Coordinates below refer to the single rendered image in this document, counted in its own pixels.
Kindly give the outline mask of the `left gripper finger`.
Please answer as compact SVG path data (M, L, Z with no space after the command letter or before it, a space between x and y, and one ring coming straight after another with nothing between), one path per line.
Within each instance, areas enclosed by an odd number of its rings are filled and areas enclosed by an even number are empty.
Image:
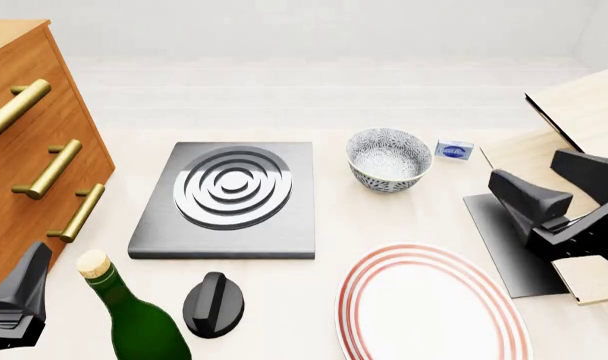
M35 242L0 283L0 311L22 311L46 320L45 282L52 251Z

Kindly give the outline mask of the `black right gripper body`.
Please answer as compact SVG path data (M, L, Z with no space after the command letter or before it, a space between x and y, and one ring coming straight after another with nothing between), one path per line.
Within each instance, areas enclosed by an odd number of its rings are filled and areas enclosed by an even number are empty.
M589 255L608 260L608 206L602 206L557 232L534 228L527 238L526 248L548 262Z

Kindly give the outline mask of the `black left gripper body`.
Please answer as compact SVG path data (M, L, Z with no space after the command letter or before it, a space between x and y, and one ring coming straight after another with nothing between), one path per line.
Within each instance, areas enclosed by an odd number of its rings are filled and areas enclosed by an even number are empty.
M45 327L45 305L0 308L0 349L34 347Z

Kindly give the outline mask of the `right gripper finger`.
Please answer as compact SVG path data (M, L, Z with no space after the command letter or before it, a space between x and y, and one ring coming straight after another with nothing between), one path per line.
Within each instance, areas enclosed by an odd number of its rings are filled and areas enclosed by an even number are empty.
M584 191L600 206L608 203L608 158L558 149L550 168Z
M493 170L488 188L508 212L523 245L535 228L558 230L569 223L566 213L573 194L539 187L506 170Z

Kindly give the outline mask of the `round black stove knob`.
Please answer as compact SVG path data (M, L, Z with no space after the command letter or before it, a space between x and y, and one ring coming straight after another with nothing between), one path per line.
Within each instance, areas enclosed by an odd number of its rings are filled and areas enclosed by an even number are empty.
M208 272L188 293L183 320L199 338L220 338L240 323L245 310L242 290L221 272Z

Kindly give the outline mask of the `flat black stove plate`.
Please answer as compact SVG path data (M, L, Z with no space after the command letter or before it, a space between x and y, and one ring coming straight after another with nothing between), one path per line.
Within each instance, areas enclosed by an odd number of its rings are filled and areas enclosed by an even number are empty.
M128 254L133 259L314 258L312 143L176 143Z

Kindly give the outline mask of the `small blue white box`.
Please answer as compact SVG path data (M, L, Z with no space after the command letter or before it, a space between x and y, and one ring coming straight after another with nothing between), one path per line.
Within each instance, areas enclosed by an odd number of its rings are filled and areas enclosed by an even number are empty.
M473 143L455 140L438 140L435 155L467 161L474 149L475 145Z

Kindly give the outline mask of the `green corked glass bottle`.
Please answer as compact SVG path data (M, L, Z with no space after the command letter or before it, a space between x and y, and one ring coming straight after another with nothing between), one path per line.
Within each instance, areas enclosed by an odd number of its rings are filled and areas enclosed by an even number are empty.
M109 313L118 360L192 360L172 317L135 296L107 254L85 251L78 257L76 269Z

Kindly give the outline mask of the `blue patterned white bowl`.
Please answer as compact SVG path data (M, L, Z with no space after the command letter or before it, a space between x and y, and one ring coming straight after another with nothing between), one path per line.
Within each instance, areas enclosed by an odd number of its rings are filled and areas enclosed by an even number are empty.
M372 191L405 191L430 170L434 156L420 138L396 128L368 128L345 147L353 176Z

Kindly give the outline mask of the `white plate with red rings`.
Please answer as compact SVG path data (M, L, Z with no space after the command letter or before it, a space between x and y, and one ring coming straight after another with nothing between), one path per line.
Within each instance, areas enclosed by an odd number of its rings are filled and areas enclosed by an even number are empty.
M505 290L435 245L370 251L341 281L334 316L346 360L535 360Z

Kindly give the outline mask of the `wooden cabinet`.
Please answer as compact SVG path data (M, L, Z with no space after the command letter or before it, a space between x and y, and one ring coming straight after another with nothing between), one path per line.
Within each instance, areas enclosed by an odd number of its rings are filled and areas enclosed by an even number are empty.
M0 108L14 98L12 86L38 79L50 83L50 92L0 135L0 283L35 242L61 254L70 243L46 232L66 227L84 200L75 191L105 186L115 169L49 21L0 20ZM48 146L73 139L82 149L41 200L11 192L30 185L57 156Z

